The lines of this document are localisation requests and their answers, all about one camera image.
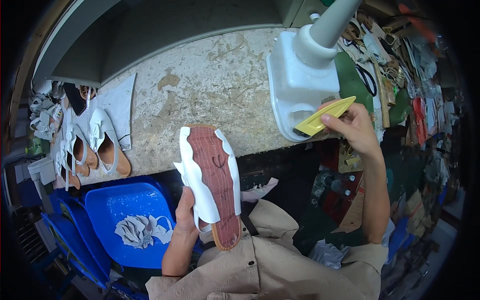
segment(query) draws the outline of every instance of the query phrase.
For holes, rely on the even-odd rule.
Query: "person's right hand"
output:
[[[382,155],[370,116],[363,104],[352,103],[340,119],[330,114],[323,114],[320,119],[328,128],[345,136],[360,156],[367,158]]]

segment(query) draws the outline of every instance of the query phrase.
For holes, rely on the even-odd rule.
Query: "workbench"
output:
[[[101,87],[99,94],[137,74],[130,120],[132,150],[124,152],[132,165],[130,176],[173,169],[172,162],[180,161],[179,129],[191,123],[221,129],[237,157],[294,145],[278,130],[265,61],[274,38],[283,30],[298,31],[253,29],[180,45],[144,60]],[[331,137],[339,135],[321,132],[306,142]],[[88,177],[78,177],[82,185],[120,178],[100,168]],[[61,187],[60,182],[54,186]]]

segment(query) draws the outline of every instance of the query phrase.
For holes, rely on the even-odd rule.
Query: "human hand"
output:
[[[373,131],[372,121],[363,104],[352,103],[340,118],[323,114],[320,119],[329,129],[345,136],[348,143],[361,157],[368,158],[382,155],[377,136]]]
[[[177,229],[180,233],[186,234],[199,234],[197,227],[193,221],[193,204],[195,203],[195,197],[193,196],[192,190],[184,186],[179,205],[175,210],[175,216],[177,217]],[[204,227],[207,224],[199,220],[199,226]]]

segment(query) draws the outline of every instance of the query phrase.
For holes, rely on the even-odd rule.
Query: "white leather piece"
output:
[[[206,228],[199,228],[199,218],[206,223],[213,224],[220,221],[220,214],[213,199],[212,192],[202,182],[202,170],[200,166],[193,160],[192,146],[187,142],[187,137],[190,135],[190,127],[180,128],[180,156],[181,163],[175,163],[175,167],[182,174],[183,184],[192,189],[195,197],[195,204],[193,205],[193,219],[195,226],[201,232],[205,232]]]
[[[67,151],[72,155],[72,172],[75,172],[75,164],[79,164],[80,166],[82,166],[87,159],[87,142],[85,140],[83,132],[80,130],[80,127],[78,127],[78,125],[75,123],[69,123],[67,125],[66,138]],[[73,147],[75,146],[77,138],[80,138],[84,145],[84,152],[82,153],[82,160],[80,161],[76,160],[75,156],[73,155]]]
[[[108,135],[110,140],[113,142],[115,146],[114,150],[114,157],[113,157],[113,164],[110,170],[105,168],[103,161],[100,159],[100,166],[102,167],[103,171],[107,174],[111,174],[115,172],[117,169],[117,165],[119,163],[119,141],[117,139],[117,134],[113,129],[112,121],[107,113],[101,109],[96,108],[92,114],[90,119],[90,146],[92,147],[93,151],[96,153],[98,148],[105,140],[105,134]]]
[[[237,166],[237,159],[235,154],[233,154],[232,147],[228,143],[227,139],[220,131],[220,129],[215,130],[215,135],[222,140],[223,151],[228,154],[228,169],[230,170],[230,176],[233,181],[233,201],[235,204],[235,214],[238,216],[241,214],[241,198],[240,198],[240,175],[239,168]]]

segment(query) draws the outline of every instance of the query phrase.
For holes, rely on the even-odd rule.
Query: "yellow spatula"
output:
[[[350,107],[350,105],[355,101],[355,99],[357,99],[357,97],[355,96],[344,98],[335,101],[332,104],[325,106],[324,108],[321,108],[313,115],[309,116],[307,119],[298,123],[293,128],[293,132],[303,137],[311,137],[317,134],[319,131],[326,127],[326,125],[323,124],[322,120],[320,120],[321,115],[328,113],[338,118]]]

